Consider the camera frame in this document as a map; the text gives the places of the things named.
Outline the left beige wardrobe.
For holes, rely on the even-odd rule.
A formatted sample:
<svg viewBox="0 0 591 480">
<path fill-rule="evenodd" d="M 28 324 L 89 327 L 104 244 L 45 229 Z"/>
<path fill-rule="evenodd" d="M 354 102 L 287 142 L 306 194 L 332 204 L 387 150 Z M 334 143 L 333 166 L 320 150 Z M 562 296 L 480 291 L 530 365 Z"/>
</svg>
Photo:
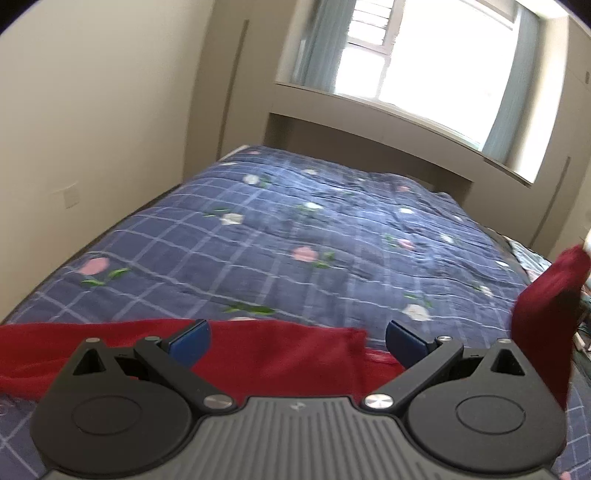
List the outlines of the left beige wardrobe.
<svg viewBox="0 0 591 480">
<path fill-rule="evenodd" d="M 183 178 L 266 135 L 294 1 L 216 1 L 202 48 L 186 133 Z"/>
</svg>

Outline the blue plaid floral quilt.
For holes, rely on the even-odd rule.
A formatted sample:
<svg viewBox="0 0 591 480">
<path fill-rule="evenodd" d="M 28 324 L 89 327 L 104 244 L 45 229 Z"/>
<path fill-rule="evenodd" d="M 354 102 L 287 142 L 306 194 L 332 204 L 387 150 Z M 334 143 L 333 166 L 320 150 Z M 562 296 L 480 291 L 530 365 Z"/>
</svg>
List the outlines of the blue plaid floral quilt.
<svg viewBox="0 0 591 480">
<path fill-rule="evenodd" d="M 561 407 L 511 337 L 518 297 L 557 259 L 526 267 L 513 246 L 409 178 L 240 148 L 59 268 L 2 326 L 277 320 L 361 329 L 393 358 L 396 321 L 461 341 L 463 357 L 404 410 L 363 410 L 370 393 L 197 410 L 147 378 L 138 340 L 89 337 L 40 400 L 1 391 L 1 475 L 586 479 L 590 381 L 574 362 L 585 283 Z"/>
</svg>

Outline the dark red knit garment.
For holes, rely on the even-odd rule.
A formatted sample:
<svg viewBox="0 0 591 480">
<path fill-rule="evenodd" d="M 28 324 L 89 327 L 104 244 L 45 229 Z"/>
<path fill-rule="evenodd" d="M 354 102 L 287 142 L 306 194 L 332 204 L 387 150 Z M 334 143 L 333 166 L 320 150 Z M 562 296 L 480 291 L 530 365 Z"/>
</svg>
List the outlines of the dark red knit garment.
<svg viewBox="0 0 591 480">
<path fill-rule="evenodd" d="M 561 407 L 567 405 L 573 336 L 590 257 L 580 246 L 564 251 L 518 297 L 511 337 Z M 148 335 L 167 337 L 182 319 L 114 324 L 28 323 L 1 328 L 1 391 L 38 401 L 78 345 L 89 337 L 128 347 Z M 355 328 L 322 328 L 277 320 L 214 321 L 211 349 L 193 373 L 236 401 L 249 396 L 351 395 L 361 399 L 402 374 L 402 355 L 367 347 Z"/>
</svg>

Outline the bedroom window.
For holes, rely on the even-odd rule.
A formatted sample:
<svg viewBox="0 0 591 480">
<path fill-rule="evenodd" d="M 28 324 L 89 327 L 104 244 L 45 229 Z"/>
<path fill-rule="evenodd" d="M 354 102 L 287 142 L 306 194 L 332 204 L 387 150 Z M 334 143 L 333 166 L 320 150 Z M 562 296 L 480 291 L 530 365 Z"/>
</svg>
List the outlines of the bedroom window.
<svg viewBox="0 0 591 480">
<path fill-rule="evenodd" d="M 481 150 L 514 60 L 514 1 L 359 1 L 335 94 L 391 108 Z"/>
</svg>

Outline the left grey-blue curtain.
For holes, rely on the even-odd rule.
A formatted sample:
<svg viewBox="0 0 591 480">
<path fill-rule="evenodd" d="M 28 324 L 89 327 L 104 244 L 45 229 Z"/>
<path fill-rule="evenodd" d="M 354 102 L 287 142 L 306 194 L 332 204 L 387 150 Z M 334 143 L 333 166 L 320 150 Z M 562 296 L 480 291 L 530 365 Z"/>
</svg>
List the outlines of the left grey-blue curtain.
<svg viewBox="0 0 591 480">
<path fill-rule="evenodd" d="M 335 91 L 355 5 L 352 0 L 315 1 L 291 76 L 294 84 L 329 93 Z"/>
</svg>

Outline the right grey-blue curtain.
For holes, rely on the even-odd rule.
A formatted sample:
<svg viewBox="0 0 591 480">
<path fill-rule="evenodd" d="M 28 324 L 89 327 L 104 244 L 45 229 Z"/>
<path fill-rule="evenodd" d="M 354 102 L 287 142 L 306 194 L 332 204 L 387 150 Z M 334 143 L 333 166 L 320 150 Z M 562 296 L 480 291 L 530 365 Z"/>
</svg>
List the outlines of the right grey-blue curtain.
<svg viewBox="0 0 591 480">
<path fill-rule="evenodd" d="M 534 76 L 538 54 L 540 20 L 522 4 L 517 4 L 517 41 L 512 67 L 503 98 L 482 153 L 506 164 L 520 129 Z"/>
</svg>

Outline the grey-blue curtain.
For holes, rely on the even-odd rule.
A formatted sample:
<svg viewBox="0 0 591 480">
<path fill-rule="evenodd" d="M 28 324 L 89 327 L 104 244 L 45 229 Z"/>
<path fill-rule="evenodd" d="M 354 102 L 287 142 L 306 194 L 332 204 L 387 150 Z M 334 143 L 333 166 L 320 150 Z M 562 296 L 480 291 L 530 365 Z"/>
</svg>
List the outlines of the grey-blue curtain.
<svg viewBox="0 0 591 480">
<path fill-rule="evenodd" d="M 482 153 L 506 164 L 520 129 L 534 76 L 538 54 L 540 20 L 522 4 L 517 4 L 517 41 L 512 67 L 503 98 Z"/>
<path fill-rule="evenodd" d="M 335 91 L 355 5 L 352 0 L 315 1 L 291 76 L 294 84 L 329 93 Z"/>
</svg>

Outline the white wall socket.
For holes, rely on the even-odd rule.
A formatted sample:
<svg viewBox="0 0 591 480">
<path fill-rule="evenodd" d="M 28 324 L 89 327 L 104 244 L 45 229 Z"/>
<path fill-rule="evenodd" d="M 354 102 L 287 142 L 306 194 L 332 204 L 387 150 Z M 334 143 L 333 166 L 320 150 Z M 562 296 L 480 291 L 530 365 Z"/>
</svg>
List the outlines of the white wall socket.
<svg viewBox="0 0 591 480">
<path fill-rule="evenodd" d="M 62 201 L 63 207 L 65 209 L 75 207 L 79 204 L 81 199 L 78 183 L 73 183 L 66 187 L 55 190 L 53 194 Z"/>
</svg>

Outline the beige headboard cabinet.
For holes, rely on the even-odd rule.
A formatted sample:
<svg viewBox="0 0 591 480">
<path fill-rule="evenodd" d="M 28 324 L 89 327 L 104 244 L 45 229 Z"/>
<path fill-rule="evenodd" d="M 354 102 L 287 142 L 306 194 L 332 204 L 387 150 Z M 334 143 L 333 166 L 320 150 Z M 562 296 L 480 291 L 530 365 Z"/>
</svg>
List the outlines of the beige headboard cabinet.
<svg viewBox="0 0 591 480">
<path fill-rule="evenodd" d="M 472 183 L 529 194 L 533 184 L 475 149 L 393 111 L 286 83 L 273 85 L 270 112 L 345 132 L 417 157 Z"/>
</svg>

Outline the beige wardrobe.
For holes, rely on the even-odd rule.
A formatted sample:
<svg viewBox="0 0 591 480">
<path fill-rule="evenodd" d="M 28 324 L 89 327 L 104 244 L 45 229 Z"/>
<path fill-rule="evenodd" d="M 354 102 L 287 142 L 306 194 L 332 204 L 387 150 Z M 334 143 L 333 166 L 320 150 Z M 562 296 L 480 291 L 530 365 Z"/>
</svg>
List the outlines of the beige wardrobe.
<svg viewBox="0 0 591 480">
<path fill-rule="evenodd" d="M 183 178 L 266 135 L 294 1 L 216 1 L 202 48 L 186 133 Z"/>
<path fill-rule="evenodd" d="M 552 135 L 532 186 L 536 203 L 529 246 L 554 259 L 590 228 L 590 33 L 571 15 L 548 24 L 540 74 L 561 87 L 554 102 L 540 89 L 536 110 L 554 113 Z"/>
</svg>

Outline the right beige wardrobe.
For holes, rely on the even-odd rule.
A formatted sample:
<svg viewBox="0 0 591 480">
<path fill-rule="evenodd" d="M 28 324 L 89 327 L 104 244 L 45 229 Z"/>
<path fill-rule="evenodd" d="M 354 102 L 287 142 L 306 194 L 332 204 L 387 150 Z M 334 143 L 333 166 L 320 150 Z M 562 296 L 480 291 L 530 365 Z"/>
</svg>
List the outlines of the right beige wardrobe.
<svg viewBox="0 0 591 480">
<path fill-rule="evenodd" d="M 536 110 L 554 113 L 552 135 L 532 186 L 536 203 L 529 246 L 554 259 L 590 228 L 590 33 L 571 15 L 548 24 L 540 74 L 561 87 L 554 102 L 540 89 Z"/>
</svg>

